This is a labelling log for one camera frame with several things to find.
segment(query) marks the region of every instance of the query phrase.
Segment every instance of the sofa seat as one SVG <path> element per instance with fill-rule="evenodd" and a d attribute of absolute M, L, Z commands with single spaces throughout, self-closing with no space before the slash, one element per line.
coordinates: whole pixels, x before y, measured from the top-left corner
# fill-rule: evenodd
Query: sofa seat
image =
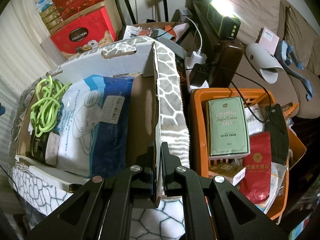
<path fill-rule="evenodd" d="M 297 116 L 300 118 L 312 119 L 320 116 L 320 79 L 317 75 L 313 74 L 307 68 L 297 69 L 295 65 L 291 65 L 290 68 L 295 72 L 299 73 L 311 82 L 312 89 L 315 95 L 310 101 L 307 101 L 307 91 L 303 84 L 297 78 L 289 76 L 292 85 L 296 91 L 298 100 L 300 102 L 300 108 Z"/>
<path fill-rule="evenodd" d="M 255 69 L 248 62 L 245 55 L 243 55 L 236 72 L 247 78 L 254 80 L 255 82 L 264 86 L 267 90 L 271 91 L 276 102 L 279 103 L 281 106 L 285 106 L 289 103 L 293 103 L 293 105 L 295 105 L 296 103 L 299 102 L 296 93 L 293 92 L 294 87 L 292 85 L 292 82 L 284 70 L 279 72 L 278 80 L 276 81 L 276 83 L 269 84 L 255 71 Z M 260 86 L 236 74 L 233 77 L 232 81 L 239 89 L 240 88 L 261 89 Z M 299 107 L 295 110 L 292 116 L 295 116 L 298 113 L 298 111 L 299 111 Z"/>

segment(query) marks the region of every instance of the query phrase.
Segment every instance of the black stand pole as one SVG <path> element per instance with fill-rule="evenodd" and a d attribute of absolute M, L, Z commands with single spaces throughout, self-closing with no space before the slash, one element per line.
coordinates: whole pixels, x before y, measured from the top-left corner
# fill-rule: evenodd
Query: black stand pole
<path fill-rule="evenodd" d="M 164 17 L 165 17 L 165 21 L 166 21 L 166 22 L 169 22 L 167 0 L 163 0 L 163 6 L 164 6 Z"/>
<path fill-rule="evenodd" d="M 129 14 L 130 14 L 130 18 L 132 20 L 132 24 L 133 25 L 137 24 L 129 0 L 124 0 L 124 2 L 125 2 L 125 5 L 127 6 Z"/>

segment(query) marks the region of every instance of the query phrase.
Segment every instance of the green rope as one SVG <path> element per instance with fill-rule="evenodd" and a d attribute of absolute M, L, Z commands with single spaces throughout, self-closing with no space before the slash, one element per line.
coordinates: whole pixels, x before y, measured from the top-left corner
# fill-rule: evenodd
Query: green rope
<path fill-rule="evenodd" d="M 38 102 L 31 106 L 30 123 L 37 137 L 44 132 L 49 132 L 57 124 L 57 115 L 61 108 L 60 101 L 70 85 L 71 83 L 68 83 L 63 86 L 58 80 L 53 81 L 49 75 L 36 86 Z"/>

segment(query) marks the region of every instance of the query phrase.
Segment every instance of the patterned blanket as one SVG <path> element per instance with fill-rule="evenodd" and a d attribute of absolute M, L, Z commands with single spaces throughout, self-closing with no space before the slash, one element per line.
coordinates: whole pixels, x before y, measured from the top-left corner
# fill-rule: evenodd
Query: patterned blanket
<path fill-rule="evenodd" d="M 84 57 L 97 50 L 111 56 L 135 51 L 136 44 L 153 42 L 156 44 L 159 62 L 161 142 L 167 142 L 170 153 L 178 156 L 183 166 L 189 167 L 189 132 L 182 111 L 180 79 L 176 69 L 175 55 L 170 49 L 151 38 L 137 37 L 85 52 L 78 57 Z M 58 72 L 59 69 L 58 67 L 50 73 Z M 8 163 L 11 175 L 18 186 L 18 193 L 39 212 L 49 215 L 70 197 L 71 193 L 49 185 L 31 174 L 27 166 L 15 161 L 19 118 L 26 109 L 24 102 L 27 95 L 38 82 L 39 80 L 30 85 L 20 97 L 16 118 L 13 121 Z M 131 240 L 179 239 L 184 231 L 183 206 L 180 197 L 164 196 L 158 209 L 133 209 Z"/>

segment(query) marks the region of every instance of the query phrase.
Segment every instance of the light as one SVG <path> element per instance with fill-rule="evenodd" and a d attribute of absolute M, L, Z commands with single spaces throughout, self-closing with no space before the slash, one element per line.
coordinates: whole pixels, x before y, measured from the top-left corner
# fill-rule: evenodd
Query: light
<path fill-rule="evenodd" d="M 233 6 L 228 0 L 212 0 L 212 6 L 224 17 L 234 17 Z"/>

